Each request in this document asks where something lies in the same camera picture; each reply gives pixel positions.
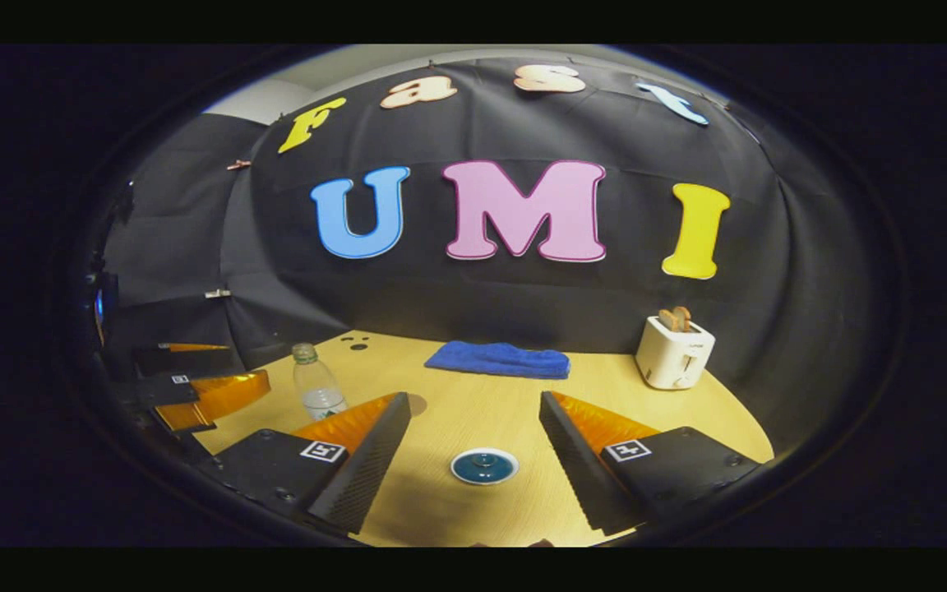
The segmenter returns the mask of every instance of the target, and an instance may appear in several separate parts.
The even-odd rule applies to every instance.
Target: blue towel
[[[559,380],[568,378],[570,365],[568,356],[553,349],[531,352],[510,344],[474,345],[465,341],[448,341],[426,360],[426,368]]]

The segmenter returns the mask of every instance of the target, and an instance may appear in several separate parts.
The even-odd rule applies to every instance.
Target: letter u
[[[364,176],[364,184],[375,190],[375,229],[365,235],[349,231],[345,196],[353,181],[335,179],[316,185],[309,197],[316,202],[316,226],[320,241],[331,254],[345,259],[368,259],[390,251],[404,231],[401,181],[411,171],[407,166],[386,166]]]

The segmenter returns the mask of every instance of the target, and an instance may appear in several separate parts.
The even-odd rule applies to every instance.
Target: lid
[[[313,348],[312,344],[297,344],[290,349],[290,355],[297,363],[315,363],[316,348]]]
[[[516,475],[519,467],[511,453],[495,447],[475,447],[451,461],[451,474],[466,483],[492,486]]]

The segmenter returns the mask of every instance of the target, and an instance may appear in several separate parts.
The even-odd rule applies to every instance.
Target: blue dish
[[[514,455],[491,447],[478,447],[459,454],[451,461],[451,474],[456,479],[478,486],[503,483],[518,472]]]

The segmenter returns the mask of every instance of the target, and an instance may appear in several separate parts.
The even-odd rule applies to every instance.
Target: letter m
[[[559,160],[550,164],[529,197],[521,194],[503,169],[488,160],[459,162],[444,169],[455,183],[458,229],[447,252],[455,259],[488,259],[499,247],[487,236],[487,219],[511,255],[529,250],[543,222],[550,232],[538,252],[555,261],[591,262],[605,258],[598,243],[594,200],[605,168],[593,162]]]

